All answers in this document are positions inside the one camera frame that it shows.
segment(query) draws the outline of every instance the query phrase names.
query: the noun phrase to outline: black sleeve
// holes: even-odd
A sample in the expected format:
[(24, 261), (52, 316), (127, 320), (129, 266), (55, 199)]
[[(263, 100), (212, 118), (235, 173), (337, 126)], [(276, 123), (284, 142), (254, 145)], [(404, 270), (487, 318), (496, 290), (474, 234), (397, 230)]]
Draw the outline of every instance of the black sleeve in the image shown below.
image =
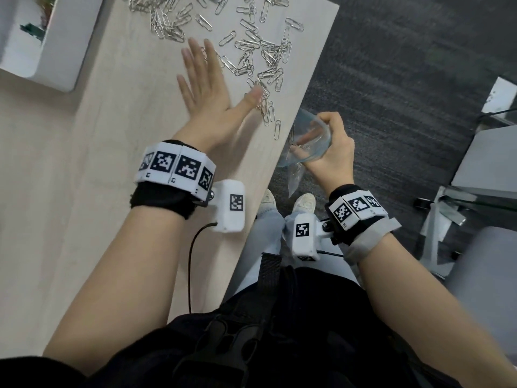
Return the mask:
[(25, 356), (0, 359), (2, 386), (74, 387), (86, 377), (74, 368), (53, 359)]

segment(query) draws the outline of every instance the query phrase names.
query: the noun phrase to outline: wooden table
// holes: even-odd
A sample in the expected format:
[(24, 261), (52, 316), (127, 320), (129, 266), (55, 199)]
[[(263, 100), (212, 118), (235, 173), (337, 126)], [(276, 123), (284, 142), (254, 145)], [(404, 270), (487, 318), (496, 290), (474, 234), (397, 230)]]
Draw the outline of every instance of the wooden table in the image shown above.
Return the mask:
[[(239, 4), (229, 0), (220, 16), (212, 6), (201, 11), (196, 5), (214, 31), (193, 21), (187, 34), (218, 43), (235, 29), (243, 37)], [(273, 125), (257, 126), (261, 117), (254, 114), (231, 144), (210, 154), (216, 181), (244, 182), (247, 220), (242, 233), (199, 236), (192, 261), (196, 312), (213, 310), (222, 300), (337, 10), (325, 0), (293, 0), (288, 9), (270, 7), (263, 25), (257, 16), (260, 34), (276, 43), (285, 15), (304, 23), (305, 31), (291, 29), (282, 91), (271, 96), (283, 125), (280, 139), (273, 139)], [(158, 40), (148, 27), (148, 16), (105, 0), (71, 94), (0, 73), (0, 356), (42, 352), (128, 213), (143, 149), (187, 121), (176, 83), (184, 70), (181, 45)], [(234, 61), (241, 53), (231, 43), (218, 51)], [(256, 54), (255, 76), (265, 69), (262, 62)], [(228, 70), (225, 77), (237, 103), (249, 90), (246, 78)], [(188, 247), (211, 214), (198, 209), (187, 224), (170, 318), (187, 311)]]

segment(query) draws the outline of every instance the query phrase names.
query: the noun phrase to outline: clear plastic bag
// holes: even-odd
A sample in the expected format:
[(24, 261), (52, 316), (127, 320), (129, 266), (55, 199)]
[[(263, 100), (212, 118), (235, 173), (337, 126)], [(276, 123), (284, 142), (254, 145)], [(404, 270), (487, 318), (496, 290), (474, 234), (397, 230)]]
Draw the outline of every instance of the clear plastic bag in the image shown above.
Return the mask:
[(277, 164), (279, 168), (288, 168), (289, 197), (305, 174), (302, 163), (319, 159), (327, 151), (330, 140), (330, 128), (326, 123), (304, 109), (298, 110)]

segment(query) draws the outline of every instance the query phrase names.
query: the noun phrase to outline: white sneaker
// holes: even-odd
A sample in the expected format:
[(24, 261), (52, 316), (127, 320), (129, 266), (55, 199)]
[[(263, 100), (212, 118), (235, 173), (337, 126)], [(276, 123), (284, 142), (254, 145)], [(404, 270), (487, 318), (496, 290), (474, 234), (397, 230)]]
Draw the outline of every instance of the white sneaker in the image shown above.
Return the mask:
[(312, 193), (306, 193), (305, 195), (301, 195), (294, 203), (293, 214), (296, 212), (314, 214), (315, 209), (316, 198)]
[(260, 202), (260, 206), (258, 207), (257, 216), (263, 214), (266, 211), (271, 211), (272, 209), (277, 208), (277, 202), (275, 197), (271, 193), (269, 189), (266, 189), (264, 192), (264, 196), (262, 197), (262, 201)]

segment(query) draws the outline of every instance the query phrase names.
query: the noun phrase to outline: dark carpet floor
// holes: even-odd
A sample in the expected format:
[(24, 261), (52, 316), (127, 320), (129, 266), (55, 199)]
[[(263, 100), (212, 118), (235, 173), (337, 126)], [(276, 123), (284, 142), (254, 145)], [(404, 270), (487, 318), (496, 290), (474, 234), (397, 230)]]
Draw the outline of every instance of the dark carpet floor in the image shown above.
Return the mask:
[[(418, 252), (425, 215), (467, 150), (495, 79), (517, 81), (517, 0), (330, 0), (340, 5), (302, 107), (339, 111), (356, 142), (355, 180), (403, 225)], [(269, 189), (282, 214), (302, 193), (325, 196), (306, 175), (291, 199), (285, 169)], [(453, 241), (441, 253), (457, 247)]]

